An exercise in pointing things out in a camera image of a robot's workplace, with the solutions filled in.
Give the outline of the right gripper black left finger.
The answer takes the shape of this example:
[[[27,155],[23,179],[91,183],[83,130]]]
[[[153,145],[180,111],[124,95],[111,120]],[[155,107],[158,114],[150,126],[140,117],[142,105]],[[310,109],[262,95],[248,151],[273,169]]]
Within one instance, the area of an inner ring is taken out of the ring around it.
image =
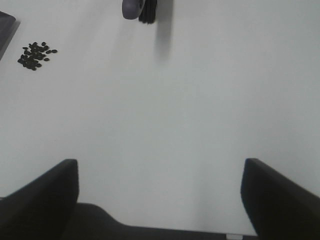
[[[0,201],[2,240],[58,240],[79,196],[78,162],[65,159]]]

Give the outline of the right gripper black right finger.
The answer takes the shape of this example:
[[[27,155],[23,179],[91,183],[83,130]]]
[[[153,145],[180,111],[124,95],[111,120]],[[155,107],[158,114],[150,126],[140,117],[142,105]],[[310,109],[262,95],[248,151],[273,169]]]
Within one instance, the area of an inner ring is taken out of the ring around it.
[[[240,195],[259,239],[320,238],[320,198],[261,160],[245,160]]]

